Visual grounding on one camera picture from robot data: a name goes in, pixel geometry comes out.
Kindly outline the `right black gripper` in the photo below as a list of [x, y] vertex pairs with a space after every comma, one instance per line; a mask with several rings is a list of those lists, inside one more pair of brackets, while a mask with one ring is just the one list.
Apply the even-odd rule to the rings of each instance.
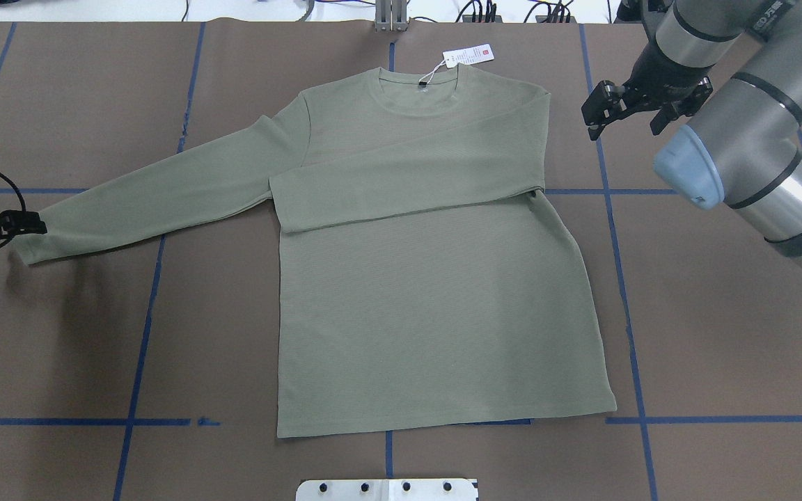
[[659, 136], [681, 117], [694, 112], [682, 101], [693, 94], [710, 67], [690, 67], [666, 57], [656, 45], [646, 45], [624, 85], [610, 80], [596, 83], [581, 106], [583, 123], [592, 142], [599, 140], [608, 125], [624, 120], [627, 108], [651, 111], [659, 108], [650, 121], [650, 132]]

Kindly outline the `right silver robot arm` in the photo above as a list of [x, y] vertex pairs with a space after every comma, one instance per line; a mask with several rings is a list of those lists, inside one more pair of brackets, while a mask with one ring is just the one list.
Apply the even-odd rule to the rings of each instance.
[[592, 141], [638, 112], [687, 123], [654, 172], [700, 209], [725, 204], [802, 268], [802, 1], [622, 1], [648, 38], [624, 83], [581, 107]]

